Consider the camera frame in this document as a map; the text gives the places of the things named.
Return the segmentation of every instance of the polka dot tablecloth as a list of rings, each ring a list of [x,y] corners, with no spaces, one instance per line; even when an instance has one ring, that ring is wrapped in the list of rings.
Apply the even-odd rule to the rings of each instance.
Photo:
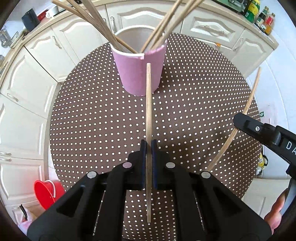
[[[152,95],[153,138],[159,149],[189,172],[200,173],[233,130],[250,88],[219,51],[191,37],[172,34],[159,88]],[[109,44],[86,56],[69,74],[55,101],[50,145],[65,190],[88,171],[109,172],[137,151],[145,139],[145,97],[122,86]],[[255,101],[249,116],[259,119]],[[242,197],[255,174],[259,142],[242,133],[212,174]],[[152,222],[146,218],[146,194],[127,191],[123,237],[176,240],[171,191],[152,192]]]

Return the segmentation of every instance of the wooden countertop edge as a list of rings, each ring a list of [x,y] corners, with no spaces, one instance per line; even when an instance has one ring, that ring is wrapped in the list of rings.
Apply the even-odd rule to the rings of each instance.
[[[119,3],[119,2],[124,2],[124,1],[133,1],[133,0],[119,0],[119,1],[113,1],[113,0],[94,0],[93,3],[96,7],[104,5],[104,4],[110,4],[110,3]],[[174,2],[174,0],[158,0],[158,1],[172,1]],[[212,0],[205,0],[202,4],[200,4],[201,8],[203,9],[207,9],[209,11],[218,13],[222,16],[225,16],[227,18],[230,18],[231,20],[237,22],[238,24],[241,24],[242,26],[244,26],[245,28],[249,29],[250,31],[252,31],[254,34],[256,34],[258,37],[262,38],[266,43],[268,43],[274,50],[278,47],[278,43],[277,41],[274,39],[274,37],[272,37],[271,35],[269,36],[271,38],[271,40],[265,36],[264,33],[262,33],[258,28],[256,28],[256,26],[250,22],[248,22],[244,16],[236,14],[235,12],[227,9],[224,6],[221,6],[219,4],[217,4],[216,2],[212,1]],[[58,21],[71,16],[72,13],[68,12],[68,11],[64,11],[62,13],[60,13],[59,15],[57,15],[56,17],[53,17],[51,19],[43,19],[41,21],[41,23],[30,33],[28,33],[28,35],[21,41],[18,43],[18,45],[11,49],[7,56],[5,57],[5,61],[3,63],[3,65],[6,64],[6,66],[4,67],[4,70],[0,76],[0,86],[2,85],[4,78],[10,68],[10,65],[12,64],[13,60],[15,59],[16,55],[19,53],[19,51],[21,50],[21,48],[27,43],[29,42],[33,37],[35,37],[37,34],[39,34],[40,32],[42,32],[43,30],[45,30],[46,28],[50,27],[51,25],[57,23]]]

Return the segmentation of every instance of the pink paper cup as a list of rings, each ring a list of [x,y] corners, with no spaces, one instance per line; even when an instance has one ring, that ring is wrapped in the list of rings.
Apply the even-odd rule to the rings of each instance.
[[[123,28],[115,35],[139,52],[154,29],[151,26],[136,25]],[[147,63],[151,63],[151,90],[154,92],[158,88],[166,43],[167,41],[156,50],[139,54],[133,54],[125,47],[123,47],[125,53],[118,51],[110,44],[122,85],[127,92],[136,96],[146,95]]]

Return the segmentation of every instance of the white mug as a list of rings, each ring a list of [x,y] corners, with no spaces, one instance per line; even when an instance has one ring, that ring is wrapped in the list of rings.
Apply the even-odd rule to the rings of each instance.
[[[46,12],[45,16],[46,16],[47,18],[52,18],[54,15],[56,15],[56,14],[58,14],[58,13],[59,13],[59,8],[58,8],[58,6],[54,6],[54,7],[52,7],[51,9],[49,9],[49,10]]]

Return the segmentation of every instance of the silver screw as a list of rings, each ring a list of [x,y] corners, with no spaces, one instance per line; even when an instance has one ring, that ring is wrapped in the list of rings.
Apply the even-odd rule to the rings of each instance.
[[[130,168],[130,167],[132,166],[132,163],[126,161],[126,162],[124,162],[124,163],[122,164],[122,166],[123,166],[124,168]]]
[[[88,178],[94,178],[94,177],[96,177],[96,172],[91,171],[91,172],[87,173],[87,177]]]
[[[211,174],[209,172],[202,172],[202,177],[208,179],[211,177]]]
[[[167,168],[174,168],[176,166],[175,163],[173,162],[168,162],[166,165],[165,165]]]

